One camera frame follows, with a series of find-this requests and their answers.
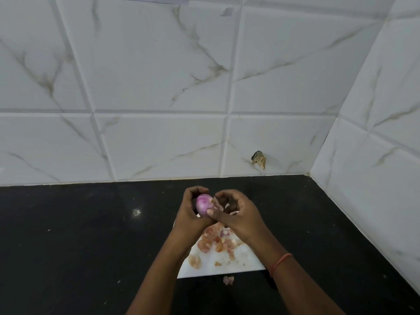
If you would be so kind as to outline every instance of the onion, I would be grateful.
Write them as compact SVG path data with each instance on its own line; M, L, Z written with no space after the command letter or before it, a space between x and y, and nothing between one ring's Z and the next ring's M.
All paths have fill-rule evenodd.
M207 215L206 210L213 207L213 197L208 194L201 194L197 197L195 202L197 212L200 216L204 217Z

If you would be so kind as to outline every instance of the forearm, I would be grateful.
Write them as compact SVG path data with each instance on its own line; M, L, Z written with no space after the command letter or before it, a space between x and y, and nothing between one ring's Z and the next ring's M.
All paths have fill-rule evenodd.
M253 247L267 269L287 253L268 229L262 232ZM293 257L276 266L273 279L291 314L343 314Z
M170 234L147 272L126 315L169 314L185 250Z

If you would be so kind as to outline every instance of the hand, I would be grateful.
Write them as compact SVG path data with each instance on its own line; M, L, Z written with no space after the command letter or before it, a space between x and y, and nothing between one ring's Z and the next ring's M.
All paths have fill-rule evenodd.
M186 255L200 238L205 228L215 223L210 217L197 217L193 211L192 199L197 198L200 194L208 193L208 191L207 188L201 186L185 189L181 206L176 215L170 236L175 238L175 242L181 246Z
M216 193L219 203L227 207L230 212L239 211L236 215L230 215L219 210L207 210L208 216L230 227L235 234L251 249L255 250L261 241L272 240L273 236L266 227L257 207L238 190L222 190Z

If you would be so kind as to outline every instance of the person's left hand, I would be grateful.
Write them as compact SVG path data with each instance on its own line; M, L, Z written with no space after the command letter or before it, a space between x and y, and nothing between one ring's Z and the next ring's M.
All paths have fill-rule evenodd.
M188 255L191 247L197 242L205 228L216 223L210 217L197 217L194 213L192 200L200 194L208 193L208 189L201 186L195 186L185 189L181 206L176 215L175 224L172 229L172 236L176 242Z

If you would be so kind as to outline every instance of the orange thread bracelet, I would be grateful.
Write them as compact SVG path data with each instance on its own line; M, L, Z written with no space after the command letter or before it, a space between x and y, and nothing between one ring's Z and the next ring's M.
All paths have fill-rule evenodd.
M284 254L281 258L280 258L280 260L278 260L276 263L274 263L273 264L273 266L271 267L271 270L270 270L270 277L273 277L273 272L274 272L274 269L276 268L276 266L277 265L279 265L280 263L282 263L285 259L287 259L288 257L292 257L293 256L293 254L291 254L291 253L286 253L286 254Z

